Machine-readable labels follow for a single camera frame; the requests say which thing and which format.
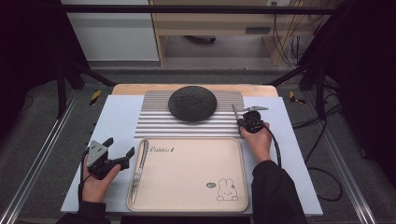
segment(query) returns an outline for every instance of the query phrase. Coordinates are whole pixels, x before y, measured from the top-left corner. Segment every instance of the wall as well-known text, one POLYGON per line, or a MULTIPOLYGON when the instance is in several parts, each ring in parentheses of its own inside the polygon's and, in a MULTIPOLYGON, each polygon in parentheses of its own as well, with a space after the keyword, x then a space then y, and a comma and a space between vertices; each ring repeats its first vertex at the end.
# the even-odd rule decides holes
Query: wall
MULTIPOLYGON (((62 0, 63 4, 148 5, 144 0, 62 0)), ((159 61, 151 16, 68 13, 88 61, 159 61)))

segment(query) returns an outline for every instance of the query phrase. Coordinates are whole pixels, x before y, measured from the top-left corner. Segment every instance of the yellow and black tape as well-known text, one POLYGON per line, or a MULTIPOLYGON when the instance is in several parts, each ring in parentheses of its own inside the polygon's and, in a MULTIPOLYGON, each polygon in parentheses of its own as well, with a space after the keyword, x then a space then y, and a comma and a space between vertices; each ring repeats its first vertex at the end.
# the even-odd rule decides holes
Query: yellow and black tape
POLYGON ((298 104, 301 104, 301 105, 305 104, 305 100, 297 100, 296 99, 296 97, 294 96, 294 92, 293 91, 290 91, 290 101, 292 103, 298 103, 298 104))
POLYGON ((93 96, 92 96, 92 98, 91 98, 90 105, 95 105, 95 104, 96 104, 96 101, 97 101, 98 98, 99 98, 100 92, 101 92, 101 91, 95 91, 95 92, 93 93, 93 96))

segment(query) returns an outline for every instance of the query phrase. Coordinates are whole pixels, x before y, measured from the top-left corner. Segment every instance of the person's left hand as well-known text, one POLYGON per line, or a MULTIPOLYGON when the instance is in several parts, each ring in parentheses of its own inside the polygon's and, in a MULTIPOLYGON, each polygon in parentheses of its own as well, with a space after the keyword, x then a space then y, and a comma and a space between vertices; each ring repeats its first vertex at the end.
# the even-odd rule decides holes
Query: person's left hand
POLYGON ((103 180, 98 180, 90 175, 87 167, 87 160, 88 155, 84 158, 83 179, 85 182, 84 188, 82 189, 82 201, 89 203, 102 203, 105 200, 108 187, 119 173, 121 166, 117 164, 103 180))

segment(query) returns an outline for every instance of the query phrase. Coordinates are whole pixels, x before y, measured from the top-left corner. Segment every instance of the black sleeve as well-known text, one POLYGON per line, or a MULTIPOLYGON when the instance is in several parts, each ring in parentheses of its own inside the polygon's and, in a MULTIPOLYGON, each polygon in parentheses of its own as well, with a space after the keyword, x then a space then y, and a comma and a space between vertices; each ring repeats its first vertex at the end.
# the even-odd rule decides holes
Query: black sleeve
POLYGON ((253 170, 252 201, 255 224, 307 223, 293 180, 273 161, 253 170))
POLYGON ((110 224, 111 222, 105 218, 105 211, 105 203, 82 201, 76 214, 67 213, 56 224, 110 224))

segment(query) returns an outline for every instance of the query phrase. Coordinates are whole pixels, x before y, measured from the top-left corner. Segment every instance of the black disc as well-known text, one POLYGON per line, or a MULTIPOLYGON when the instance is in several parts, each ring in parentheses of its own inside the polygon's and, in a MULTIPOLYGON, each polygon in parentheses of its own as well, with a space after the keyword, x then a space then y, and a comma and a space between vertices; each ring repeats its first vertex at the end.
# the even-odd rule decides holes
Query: black disc
POLYGON ((218 107, 218 101, 210 90, 188 86, 175 91, 169 98, 168 106, 177 119, 196 122, 212 116, 218 107))

